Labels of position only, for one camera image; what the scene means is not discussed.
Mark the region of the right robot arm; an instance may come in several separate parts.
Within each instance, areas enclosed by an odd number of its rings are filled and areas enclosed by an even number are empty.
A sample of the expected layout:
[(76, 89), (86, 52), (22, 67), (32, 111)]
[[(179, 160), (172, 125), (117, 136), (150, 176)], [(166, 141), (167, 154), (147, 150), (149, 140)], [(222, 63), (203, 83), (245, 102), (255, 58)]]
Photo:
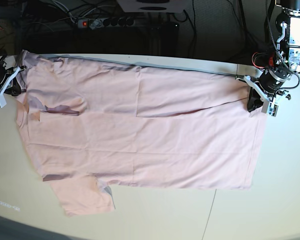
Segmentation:
[[(6, 57), (8, 56), (7, 51), (0, 49), (0, 90), (3, 89), (4, 83), (11, 77), (15, 72), (16, 68), (10, 67), (6, 68)], [(21, 93), (25, 93), (26, 89), (21, 87), (21, 84), (17, 81), (17, 77), (14, 77), (12, 81), (8, 84), (5, 94), (11, 95), (13, 97), (19, 96)]]

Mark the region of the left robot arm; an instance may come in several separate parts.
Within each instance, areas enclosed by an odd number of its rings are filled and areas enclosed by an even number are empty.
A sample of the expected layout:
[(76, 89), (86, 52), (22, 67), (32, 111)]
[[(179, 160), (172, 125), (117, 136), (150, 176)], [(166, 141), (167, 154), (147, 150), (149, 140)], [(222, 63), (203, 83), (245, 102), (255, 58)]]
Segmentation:
[(274, 117), (280, 100), (290, 100), (289, 91), (298, 87), (285, 87), (284, 83), (300, 73), (300, 0), (266, 1), (264, 36), (268, 49), (251, 57), (262, 74), (245, 75), (240, 81), (249, 86), (247, 111), (261, 108), (262, 113)]

